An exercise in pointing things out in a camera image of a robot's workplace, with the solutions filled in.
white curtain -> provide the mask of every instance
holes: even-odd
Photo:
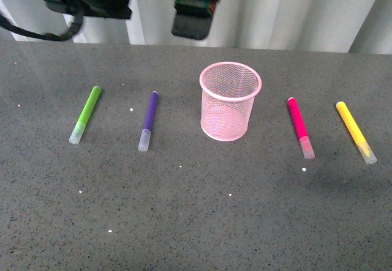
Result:
[[[206,40],[171,35],[174,0],[130,0],[132,19],[86,18],[75,43],[392,53],[392,0],[220,0]],[[60,33],[70,17],[41,0],[0,0],[15,25]],[[27,40],[0,29],[0,40]]]

pink mesh pencil cup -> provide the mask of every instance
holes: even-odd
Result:
[[[234,141],[247,130],[254,97],[262,88],[255,70],[241,63],[218,62],[200,74],[203,131],[218,141]]]

green marker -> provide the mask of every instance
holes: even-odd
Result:
[[[83,134],[86,128],[88,119],[90,118],[91,112],[93,111],[97,103],[99,95],[100,95],[100,87],[94,86],[92,88],[90,96],[87,99],[86,105],[79,116],[78,122],[76,123],[75,128],[73,129],[73,132],[69,138],[69,142],[71,144],[79,143],[81,135]]]

purple marker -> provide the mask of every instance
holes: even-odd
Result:
[[[140,141],[138,150],[140,152],[147,152],[149,145],[149,138],[153,130],[155,112],[157,111],[159,95],[157,92],[152,92],[149,96],[149,103],[146,112],[145,123],[143,124],[143,130],[141,131]]]

table surface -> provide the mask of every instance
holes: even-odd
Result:
[[[247,133],[229,143],[200,127],[198,77],[219,61],[263,80]],[[0,42],[0,269],[390,270],[391,70],[391,56],[369,54]],[[94,85],[102,96],[71,145]]]

